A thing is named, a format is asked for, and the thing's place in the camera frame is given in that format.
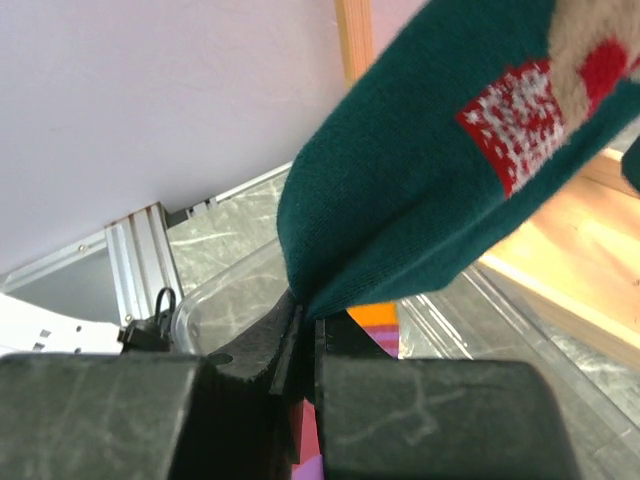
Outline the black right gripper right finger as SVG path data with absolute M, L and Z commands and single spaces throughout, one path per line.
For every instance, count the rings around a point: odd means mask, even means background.
M 532 365 L 399 360 L 348 315 L 315 326 L 328 479 L 578 479 L 559 405 Z

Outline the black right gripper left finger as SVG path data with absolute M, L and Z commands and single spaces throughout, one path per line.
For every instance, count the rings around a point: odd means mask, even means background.
M 206 356 L 130 344 L 112 324 L 1 299 L 5 479 L 286 479 L 299 454 L 287 387 L 289 295 Z

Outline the purple sock with orange cuff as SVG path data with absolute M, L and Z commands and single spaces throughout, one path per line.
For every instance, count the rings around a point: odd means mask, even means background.
M 399 322 L 394 303 L 353 307 L 347 310 L 347 314 L 382 350 L 394 358 L 398 357 Z M 323 478 L 318 433 L 315 407 L 304 400 L 300 462 L 293 467 L 292 479 Z

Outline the dark teal sock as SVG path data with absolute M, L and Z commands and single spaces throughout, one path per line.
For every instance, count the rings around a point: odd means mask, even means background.
M 293 296 L 322 318 L 445 287 L 638 114 L 637 2 L 428 2 L 292 164 Z

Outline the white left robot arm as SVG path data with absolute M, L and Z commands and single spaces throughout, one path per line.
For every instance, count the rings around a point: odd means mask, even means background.
M 3 296 L 2 477 L 290 478 L 300 316 L 284 294 L 214 352 L 179 354 L 165 313 L 120 328 Z

